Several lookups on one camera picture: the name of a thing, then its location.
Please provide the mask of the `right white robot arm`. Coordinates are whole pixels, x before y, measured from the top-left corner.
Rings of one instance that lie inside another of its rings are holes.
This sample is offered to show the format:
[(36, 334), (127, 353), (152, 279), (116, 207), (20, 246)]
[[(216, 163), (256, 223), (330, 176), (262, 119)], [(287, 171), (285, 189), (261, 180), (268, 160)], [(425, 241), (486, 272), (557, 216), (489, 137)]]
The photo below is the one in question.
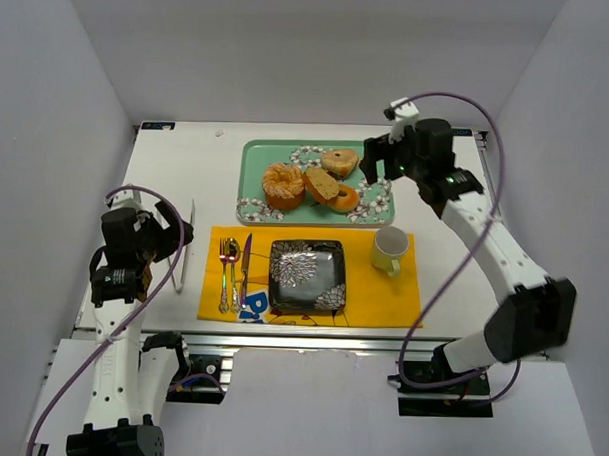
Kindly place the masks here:
[(395, 125), (363, 143), (360, 168), (369, 183), (377, 164), (385, 177), (411, 179), (422, 201), (459, 237), (489, 281), (497, 310), (476, 333), (436, 347), (428, 371), (410, 379), (398, 362), (397, 380), (409, 391), (443, 391), (466, 384), (486, 368), (562, 347), (573, 319), (576, 288), (555, 280), (520, 247), (474, 174), (458, 167), (454, 131), (443, 119)]

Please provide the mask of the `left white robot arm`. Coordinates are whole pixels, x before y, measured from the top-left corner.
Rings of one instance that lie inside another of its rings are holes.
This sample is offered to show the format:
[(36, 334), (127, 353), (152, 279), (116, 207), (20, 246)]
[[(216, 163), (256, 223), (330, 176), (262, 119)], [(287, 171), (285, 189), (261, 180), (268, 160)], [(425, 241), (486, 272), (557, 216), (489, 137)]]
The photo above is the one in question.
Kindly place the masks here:
[(160, 414), (168, 388), (190, 368), (174, 331), (141, 339), (153, 264), (179, 258), (193, 238), (190, 223), (158, 201), (148, 212), (136, 190), (107, 198), (103, 246), (90, 262), (96, 324), (92, 394), (82, 430), (68, 436), (67, 456), (164, 456)]

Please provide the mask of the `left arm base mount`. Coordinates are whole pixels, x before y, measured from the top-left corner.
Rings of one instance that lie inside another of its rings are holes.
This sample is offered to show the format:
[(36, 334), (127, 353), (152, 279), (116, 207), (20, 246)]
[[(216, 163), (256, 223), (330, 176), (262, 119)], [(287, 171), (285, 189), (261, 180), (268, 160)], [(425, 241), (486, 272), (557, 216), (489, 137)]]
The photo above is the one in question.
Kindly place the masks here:
[(140, 368), (166, 357), (175, 361), (164, 400), (172, 403), (217, 405), (222, 402), (228, 386), (221, 382), (224, 358), (221, 355), (191, 352), (181, 333), (164, 331), (148, 336), (141, 346)]

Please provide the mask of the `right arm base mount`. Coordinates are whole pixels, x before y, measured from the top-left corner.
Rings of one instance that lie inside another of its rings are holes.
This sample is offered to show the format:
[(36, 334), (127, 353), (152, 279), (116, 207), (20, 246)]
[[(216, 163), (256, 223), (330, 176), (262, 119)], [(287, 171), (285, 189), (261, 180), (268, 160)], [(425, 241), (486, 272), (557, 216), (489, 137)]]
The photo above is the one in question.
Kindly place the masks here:
[(484, 369), (461, 382), (462, 374), (451, 372), (443, 359), (442, 346), (434, 349), (432, 359), (405, 360), (402, 366), (410, 382), (424, 384), (425, 388), (406, 384), (398, 373), (387, 376), (388, 384), (397, 390), (401, 417), (493, 417), (490, 384)]

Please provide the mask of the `sliced bread piece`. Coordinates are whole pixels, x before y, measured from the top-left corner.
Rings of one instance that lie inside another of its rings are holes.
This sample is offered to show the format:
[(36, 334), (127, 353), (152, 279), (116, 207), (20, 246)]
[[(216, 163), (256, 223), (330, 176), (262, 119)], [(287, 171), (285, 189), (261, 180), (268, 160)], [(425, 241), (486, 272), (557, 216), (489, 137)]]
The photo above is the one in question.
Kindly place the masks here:
[(302, 174), (307, 190), (320, 204), (326, 205), (339, 195), (339, 183), (320, 167), (309, 167)]

